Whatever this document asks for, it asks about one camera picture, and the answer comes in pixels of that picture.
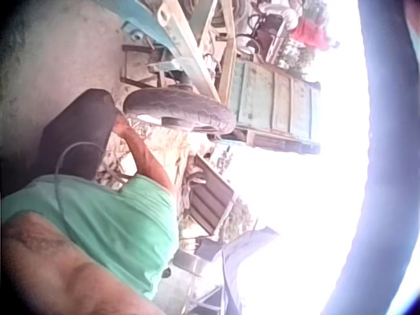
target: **red cloth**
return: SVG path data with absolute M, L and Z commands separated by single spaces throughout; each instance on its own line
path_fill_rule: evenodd
M 299 18 L 299 23 L 294 30 L 290 31 L 290 36 L 306 46 L 322 51 L 326 51 L 329 47 L 325 28 L 306 18 Z

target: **hand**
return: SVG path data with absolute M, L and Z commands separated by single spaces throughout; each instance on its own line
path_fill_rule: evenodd
M 112 131 L 118 136 L 123 138 L 127 131 L 131 128 L 129 122 L 119 110 L 117 110 L 117 115 L 115 117 L 114 128 Z

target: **skin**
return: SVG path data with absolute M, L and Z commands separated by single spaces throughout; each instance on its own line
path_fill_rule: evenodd
M 127 141 L 138 173 L 173 193 L 165 170 L 121 114 L 114 132 Z M 2 266 L 36 314 L 163 315 L 149 300 L 92 261 L 43 217 L 27 212 L 1 228 Z

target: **sky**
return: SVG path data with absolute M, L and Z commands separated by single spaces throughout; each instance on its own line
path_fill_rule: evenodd
M 322 85 L 321 154 L 234 148 L 232 186 L 282 235 L 240 267 L 245 315 L 319 314 L 356 232 L 368 168 L 368 79 L 357 1 L 328 1 L 328 8 L 328 32 L 341 46 L 319 54 L 313 69 Z M 398 299 L 389 314 L 406 301 Z

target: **green shirt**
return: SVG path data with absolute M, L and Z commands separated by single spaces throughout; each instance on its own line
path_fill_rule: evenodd
M 173 197 L 140 175 L 118 192 L 82 178 L 42 176 L 2 200 L 2 223 L 22 211 L 45 217 L 148 299 L 179 244 Z

